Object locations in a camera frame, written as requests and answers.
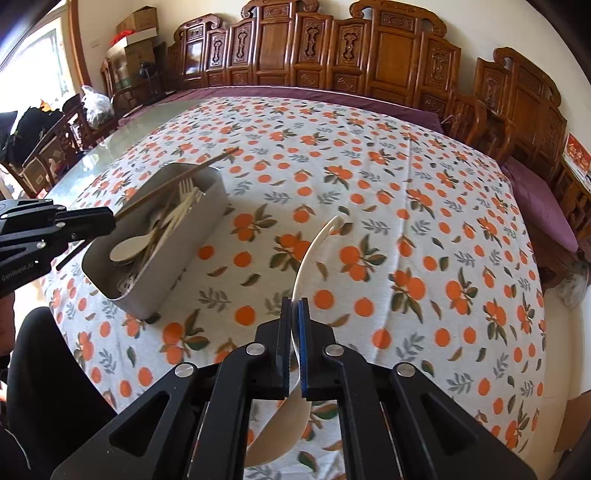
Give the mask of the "red card on side table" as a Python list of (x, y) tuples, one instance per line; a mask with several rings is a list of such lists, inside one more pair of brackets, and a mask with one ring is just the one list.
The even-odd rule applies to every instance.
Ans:
[(567, 135), (564, 157), (575, 171), (583, 177), (590, 173), (590, 153), (572, 132)]

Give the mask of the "orange print tablecloth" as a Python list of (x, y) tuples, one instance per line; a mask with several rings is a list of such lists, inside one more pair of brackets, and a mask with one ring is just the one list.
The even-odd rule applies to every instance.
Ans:
[(531, 479), (546, 322), (497, 162), (415, 120), (202, 101), (56, 198), (43, 280), (107, 417), (58, 479)]

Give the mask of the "wooden side table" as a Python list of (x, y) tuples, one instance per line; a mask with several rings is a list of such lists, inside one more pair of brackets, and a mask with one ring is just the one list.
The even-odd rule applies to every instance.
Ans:
[(590, 236), (590, 181), (581, 178), (579, 170), (562, 157), (550, 187), (577, 240), (582, 242)]

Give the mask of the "cream plastic fork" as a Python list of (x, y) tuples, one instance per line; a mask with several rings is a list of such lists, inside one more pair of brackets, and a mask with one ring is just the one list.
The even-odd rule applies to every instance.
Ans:
[[(198, 201), (204, 192), (202, 192), (197, 186), (195, 186), (193, 179), (186, 178), (182, 180), (178, 184), (177, 193), (172, 194), (169, 199), (168, 203), (165, 205), (162, 214), (158, 217), (158, 220), (154, 224), (153, 229), (159, 228), (159, 223), (162, 222), (165, 217), (171, 213), (177, 206), (189, 202), (189, 208), (195, 201)], [(158, 251), (158, 249), (163, 245), (163, 243), (157, 247), (156, 245), (149, 245), (148, 248), (145, 250), (142, 259), (139, 261), (137, 266), (137, 272), (140, 272), (144, 265), (152, 258), (152, 256)]]

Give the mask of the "white long-handled spoon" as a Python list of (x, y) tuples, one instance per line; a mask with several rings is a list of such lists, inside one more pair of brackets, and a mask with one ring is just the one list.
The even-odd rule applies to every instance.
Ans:
[(305, 427), (308, 426), (308, 418), (311, 414), (311, 402), (304, 398), (304, 370), (307, 367), (307, 353), (304, 352), (305, 334), (304, 321), (300, 315), (304, 314), (304, 280), (308, 270), (311, 268), (318, 250), (332, 234), (342, 228), (344, 219), (335, 215), (315, 235), (310, 247), (304, 253), (300, 269), (294, 280), (293, 293), (291, 294), (291, 316), (290, 316), (290, 342), (295, 358), (297, 359), (298, 376), (297, 382), (290, 387), (290, 394), (281, 403), (279, 409), (274, 412), (273, 417), (264, 425), (259, 436), (249, 445), (245, 454), (245, 467), (256, 467), (273, 462), (284, 454), (300, 440)]

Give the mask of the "white ceramic spoon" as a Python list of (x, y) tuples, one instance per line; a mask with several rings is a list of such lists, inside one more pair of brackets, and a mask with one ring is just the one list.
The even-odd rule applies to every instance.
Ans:
[(152, 229), (147, 234), (130, 237), (118, 243), (111, 249), (109, 259), (117, 264), (125, 263), (134, 259), (146, 250), (149, 245), (159, 247), (164, 242), (164, 239), (172, 232), (181, 217), (187, 212), (188, 207), (189, 202), (177, 206), (159, 223), (158, 229)]

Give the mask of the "grey metal utensil tray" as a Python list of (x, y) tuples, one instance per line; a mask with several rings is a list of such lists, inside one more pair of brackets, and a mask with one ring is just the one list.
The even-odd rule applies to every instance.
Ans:
[(146, 320), (156, 313), (197, 248), (221, 221), (228, 194), (221, 170), (206, 167), (179, 187), (158, 193), (190, 166), (171, 163), (159, 169), (135, 194), (154, 196), (119, 220), (112, 233), (95, 240), (82, 260), (82, 271), (101, 296), (102, 306), (117, 307)]

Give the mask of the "white plastic bag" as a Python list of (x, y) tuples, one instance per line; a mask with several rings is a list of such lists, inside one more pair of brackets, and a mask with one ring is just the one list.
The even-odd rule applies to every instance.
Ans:
[(91, 129), (98, 130), (115, 117), (111, 101), (88, 85), (83, 85), (81, 89), (86, 121)]

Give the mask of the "stacked cardboard boxes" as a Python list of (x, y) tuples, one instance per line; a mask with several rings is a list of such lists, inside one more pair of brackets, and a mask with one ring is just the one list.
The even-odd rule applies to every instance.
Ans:
[(136, 85), (155, 73), (157, 39), (155, 7), (143, 6), (117, 24), (101, 70), (112, 92)]

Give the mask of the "brown wooden chopstick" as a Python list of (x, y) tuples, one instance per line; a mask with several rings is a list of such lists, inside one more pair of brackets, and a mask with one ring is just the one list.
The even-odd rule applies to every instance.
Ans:
[[(152, 190), (149, 193), (147, 193), (146, 195), (144, 195), (143, 197), (140, 197), (137, 201), (126, 205), (123, 209), (121, 209), (120, 211), (118, 211), (115, 214), (115, 216), (114, 216), (115, 222), (119, 222), (120, 220), (125, 218), (130, 213), (133, 213), (136, 209), (143, 206), (145, 203), (150, 201), (152, 198), (158, 197), (161, 194), (164, 194), (164, 193), (167, 193), (171, 190), (174, 190), (182, 180), (191, 177), (193, 174), (200, 172), (201, 170), (203, 170), (209, 166), (212, 166), (214, 163), (216, 163), (218, 161), (228, 158), (228, 156), (235, 154), (235, 152), (238, 152), (238, 150), (239, 150), (238, 147), (233, 147), (233, 148), (229, 149), (228, 151), (224, 151), (223, 153), (221, 153), (215, 157), (212, 157), (211, 159), (208, 159), (201, 164), (193, 165), (188, 170), (184, 171), (183, 173), (181, 173), (181, 174), (173, 177), (172, 179), (168, 180), (167, 182), (163, 183), (162, 185), (157, 187), (155, 190)], [(64, 257), (64, 259), (60, 263), (58, 263), (56, 265), (56, 270), (60, 271), (61, 269), (63, 269), (82, 250), (84, 250), (87, 246), (89, 246), (90, 243), (91, 243), (91, 240), (84, 240), (81, 243), (79, 243), (71, 252), (69, 252)]]

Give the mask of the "carved wooden sofa bench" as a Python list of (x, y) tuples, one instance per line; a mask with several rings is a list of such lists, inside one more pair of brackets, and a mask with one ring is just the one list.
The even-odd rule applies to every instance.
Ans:
[(443, 115), (461, 50), (435, 13), (356, 1), (339, 20), (318, 8), (317, 1), (250, 1), (231, 25), (212, 14), (183, 23), (167, 52), (169, 84), (318, 89)]

